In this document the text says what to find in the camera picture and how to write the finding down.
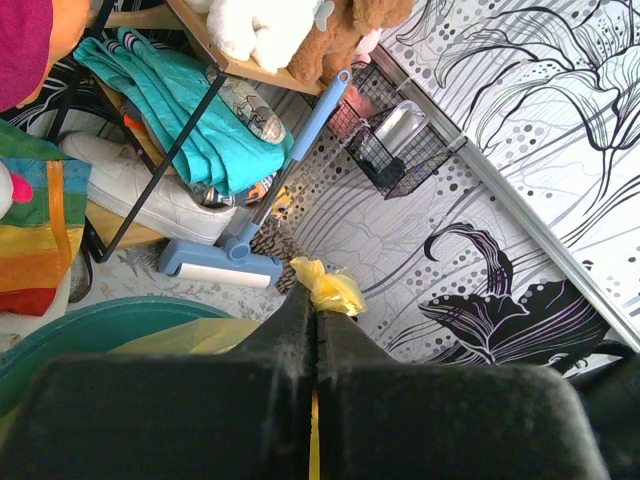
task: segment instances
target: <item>colorful striped fabric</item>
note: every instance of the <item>colorful striped fabric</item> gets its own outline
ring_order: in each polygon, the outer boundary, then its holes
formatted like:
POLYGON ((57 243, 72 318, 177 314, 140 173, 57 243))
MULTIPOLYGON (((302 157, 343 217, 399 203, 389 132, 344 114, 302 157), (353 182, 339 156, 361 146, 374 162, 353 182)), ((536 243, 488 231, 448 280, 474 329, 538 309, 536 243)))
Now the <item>colorful striped fabric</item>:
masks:
POLYGON ((80 247, 91 166, 6 122, 0 158, 34 190, 0 219, 0 312, 44 315, 80 247))

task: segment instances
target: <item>white adhesive roll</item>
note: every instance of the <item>white adhesive roll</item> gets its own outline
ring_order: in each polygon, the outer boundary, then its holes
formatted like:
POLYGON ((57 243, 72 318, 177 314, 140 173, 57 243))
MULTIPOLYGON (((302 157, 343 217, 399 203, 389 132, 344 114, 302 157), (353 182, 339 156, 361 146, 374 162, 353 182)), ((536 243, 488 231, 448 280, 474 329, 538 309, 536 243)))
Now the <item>white adhesive roll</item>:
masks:
POLYGON ((238 285, 241 287, 267 288, 271 277, 258 273, 238 272, 226 270, 224 268, 203 267, 183 263, 176 278, 188 280, 200 280, 203 282, 224 283, 227 285, 238 285))

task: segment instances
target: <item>folded teal cloth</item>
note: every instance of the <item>folded teal cloth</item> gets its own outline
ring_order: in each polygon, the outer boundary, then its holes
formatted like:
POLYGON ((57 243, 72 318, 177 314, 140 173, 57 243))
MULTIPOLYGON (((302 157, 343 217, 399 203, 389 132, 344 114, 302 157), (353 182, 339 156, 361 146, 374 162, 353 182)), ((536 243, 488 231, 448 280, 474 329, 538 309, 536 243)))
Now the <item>folded teal cloth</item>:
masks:
MULTIPOLYGON (((85 39, 74 57, 140 110, 165 150, 209 88, 206 65, 179 52, 154 48, 135 30, 118 40, 85 39)), ((277 145, 253 135, 216 96, 173 166, 187 183, 205 183, 223 195, 239 193, 282 167, 293 137, 277 145)))

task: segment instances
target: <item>wire basket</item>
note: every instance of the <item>wire basket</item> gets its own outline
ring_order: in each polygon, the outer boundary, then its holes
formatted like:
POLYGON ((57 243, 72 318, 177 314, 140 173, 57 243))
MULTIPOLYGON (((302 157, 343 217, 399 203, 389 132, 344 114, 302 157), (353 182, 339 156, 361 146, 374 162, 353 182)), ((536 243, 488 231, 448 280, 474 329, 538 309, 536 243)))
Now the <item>wire basket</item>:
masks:
MULTIPOLYGON (((353 65, 353 85, 358 99, 368 99, 366 108, 347 94, 329 120, 329 129, 385 199, 409 195, 453 153, 430 124, 395 155, 389 153, 375 132, 404 97, 373 63, 353 65)), ((317 103, 316 97, 304 98, 312 107, 317 103)))

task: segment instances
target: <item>green bucket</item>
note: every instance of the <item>green bucket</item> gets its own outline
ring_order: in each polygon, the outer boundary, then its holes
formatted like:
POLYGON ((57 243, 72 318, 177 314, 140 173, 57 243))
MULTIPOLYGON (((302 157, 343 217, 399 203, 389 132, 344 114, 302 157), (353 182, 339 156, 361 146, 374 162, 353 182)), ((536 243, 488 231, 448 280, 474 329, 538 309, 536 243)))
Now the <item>green bucket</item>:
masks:
POLYGON ((230 317, 200 303, 169 297, 111 300, 68 313, 39 328, 2 355, 0 419, 18 406, 33 378, 58 355, 104 353, 136 338, 198 318, 230 317))

